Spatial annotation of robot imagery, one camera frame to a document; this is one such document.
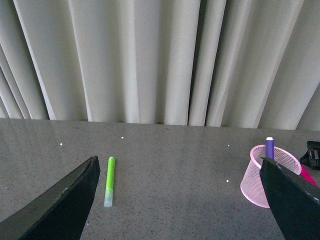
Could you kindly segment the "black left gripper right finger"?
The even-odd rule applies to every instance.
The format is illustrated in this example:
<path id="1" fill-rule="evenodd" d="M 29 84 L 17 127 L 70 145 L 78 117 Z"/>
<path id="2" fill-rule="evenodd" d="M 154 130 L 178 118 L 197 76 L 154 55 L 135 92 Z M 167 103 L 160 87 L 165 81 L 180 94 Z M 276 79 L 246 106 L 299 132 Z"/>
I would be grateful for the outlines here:
<path id="1" fill-rule="evenodd" d="M 264 157 L 259 171 L 271 212 L 286 240 L 320 238 L 320 188 L 275 160 Z"/>

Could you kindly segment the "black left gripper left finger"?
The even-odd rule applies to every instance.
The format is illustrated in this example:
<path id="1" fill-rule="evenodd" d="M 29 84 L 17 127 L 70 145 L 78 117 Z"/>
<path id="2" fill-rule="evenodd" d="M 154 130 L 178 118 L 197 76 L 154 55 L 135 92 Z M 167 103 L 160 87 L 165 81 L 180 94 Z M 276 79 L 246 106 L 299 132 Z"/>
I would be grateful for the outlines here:
<path id="1" fill-rule="evenodd" d="M 2 240 L 78 240 L 100 177 L 92 156 L 28 205 L 0 223 Z"/>

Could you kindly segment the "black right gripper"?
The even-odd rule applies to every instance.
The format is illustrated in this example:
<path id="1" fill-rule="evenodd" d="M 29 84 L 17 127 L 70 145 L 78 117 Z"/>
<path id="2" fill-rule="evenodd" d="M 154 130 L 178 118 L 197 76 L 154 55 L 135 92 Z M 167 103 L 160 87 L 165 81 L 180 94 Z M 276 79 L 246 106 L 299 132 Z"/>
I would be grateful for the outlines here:
<path id="1" fill-rule="evenodd" d="M 320 142 L 307 141 L 307 151 L 299 159 L 299 162 L 312 170 L 320 170 Z"/>

